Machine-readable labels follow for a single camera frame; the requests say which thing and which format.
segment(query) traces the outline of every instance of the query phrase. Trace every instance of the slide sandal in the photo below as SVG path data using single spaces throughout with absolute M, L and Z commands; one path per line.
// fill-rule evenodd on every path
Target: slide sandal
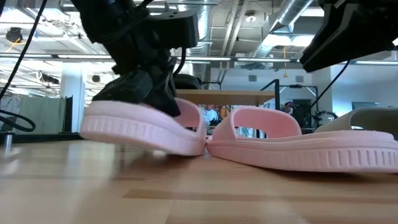
M 320 126 L 315 132 L 352 130 L 353 127 L 390 133 L 398 140 L 398 109 L 358 108 Z
M 175 100 L 181 111 L 176 118 L 146 105 L 94 101 L 85 110 L 80 135 L 89 140 L 133 144 L 170 154 L 202 155 L 206 128 L 201 111 L 189 101 Z
M 268 139 L 240 138 L 235 126 L 263 130 Z M 398 142 L 377 131 L 332 131 L 301 135 L 296 120 L 281 111 L 241 106 L 207 140 L 215 157 L 242 164 L 309 172 L 398 172 Z

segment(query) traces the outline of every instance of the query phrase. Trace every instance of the pink slide sandal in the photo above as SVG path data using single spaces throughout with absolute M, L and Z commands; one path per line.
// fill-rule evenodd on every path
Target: pink slide sandal
M 170 154 L 202 155 L 206 128 L 201 111 L 189 101 L 175 100 L 181 111 L 176 118 L 145 105 L 94 101 L 85 110 L 80 135 L 89 140 L 133 144 Z M 197 128 L 197 131 L 185 127 Z
M 268 139 L 240 138 L 235 126 L 263 130 Z M 398 142 L 377 131 L 332 131 L 301 135 L 281 111 L 242 106 L 207 140 L 211 155 L 242 164 L 310 172 L 398 172 Z

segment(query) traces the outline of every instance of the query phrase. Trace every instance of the ceiling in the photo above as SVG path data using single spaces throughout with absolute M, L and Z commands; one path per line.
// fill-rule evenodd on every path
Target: ceiling
M 267 15 L 279 10 L 282 0 L 273 1 L 250 1 L 247 10 L 253 10 L 256 20 L 254 22 L 242 21 L 238 33 L 238 39 L 233 45 L 231 55 L 249 53 L 257 49 L 262 42 L 261 27 Z M 79 13 L 75 12 L 70 3 L 60 7 L 58 0 L 49 0 L 49 7 L 43 13 L 40 24 L 37 27 L 35 39 L 32 41 L 28 53 L 30 54 L 108 54 L 100 44 L 92 44 L 85 35 L 80 22 Z M 163 2 L 154 2 L 154 5 L 161 6 Z M 226 24 L 230 15 L 233 1 L 219 1 L 210 9 L 210 55 L 220 56 L 224 37 L 226 35 Z M 313 3 L 295 23 L 294 34 L 315 34 L 322 24 L 322 9 Z M 13 45 L 6 40 L 6 32 L 10 27 L 22 28 L 24 40 L 27 39 L 34 22 L 37 9 L 15 8 L 13 6 L 4 9 L 0 18 L 0 52 L 19 53 L 24 45 Z M 276 58 L 300 58 L 305 47 L 274 47 L 270 54 Z M 116 78 L 111 67 L 111 62 L 84 62 L 85 72 L 88 74 L 87 98 L 96 94 L 99 86 Z M 5 82 L 14 66 L 14 61 L 0 63 L 0 82 Z M 12 84 L 15 85 L 42 85 L 44 88 L 36 88 L 34 91 L 45 95 L 59 94 L 59 85 L 50 85 L 41 82 L 37 77 L 38 71 L 42 71 L 54 78 L 61 79 L 62 62 L 51 61 L 23 61 L 19 72 Z M 101 81 L 91 81 L 92 75 L 100 75 Z

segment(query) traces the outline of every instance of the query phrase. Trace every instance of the exposed ductwork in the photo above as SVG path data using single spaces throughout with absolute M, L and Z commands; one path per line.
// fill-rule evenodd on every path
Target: exposed ductwork
M 264 34 L 263 38 L 265 39 L 270 33 L 284 27 L 286 27 L 287 30 L 283 32 L 293 32 L 294 22 L 312 2 L 313 0 L 284 0 L 277 13 L 267 16 L 262 28 Z M 271 50 L 272 46 L 260 44 L 256 51 L 252 53 L 251 57 L 266 57 Z
M 182 6 L 185 10 L 196 11 L 198 15 L 199 42 L 196 47 L 187 49 L 187 56 L 209 56 L 210 45 L 210 7 L 195 4 Z M 206 64 L 193 64 L 193 75 L 206 80 Z

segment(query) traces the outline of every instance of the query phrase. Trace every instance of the wooden surface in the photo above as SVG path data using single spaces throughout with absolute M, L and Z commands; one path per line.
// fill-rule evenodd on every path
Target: wooden surface
M 260 105 L 275 97 L 273 91 L 177 90 L 180 98 L 198 105 Z
M 398 175 L 282 172 L 89 141 L 0 160 L 1 224 L 398 223 Z

